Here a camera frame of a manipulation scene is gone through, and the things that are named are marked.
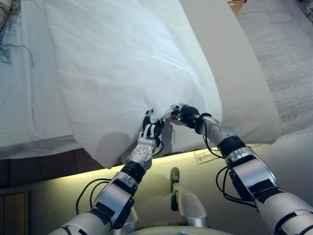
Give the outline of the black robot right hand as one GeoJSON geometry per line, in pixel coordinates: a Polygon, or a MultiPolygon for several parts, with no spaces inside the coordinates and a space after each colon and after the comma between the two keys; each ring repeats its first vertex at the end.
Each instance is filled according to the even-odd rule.
{"type": "Polygon", "coordinates": [[[200,115],[197,108],[187,104],[174,104],[171,106],[171,119],[183,123],[185,126],[194,129],[196,119],[200,115]]]}

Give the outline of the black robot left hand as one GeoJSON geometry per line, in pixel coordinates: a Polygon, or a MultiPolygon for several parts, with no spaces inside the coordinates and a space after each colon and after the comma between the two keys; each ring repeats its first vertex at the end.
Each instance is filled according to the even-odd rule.
{"type": "Polygon", "coordinates": [[[152,123],[151,121],[151,115],[153,111],[147,110],[145,113],[145,117],[142,122],[142,134],[140,134],[141,137],[149,140],[156,140],[159,141],[159,136],[162,133],[162,130],[165,126],[165,119],[158,119],[156,122],[152,123]]]}

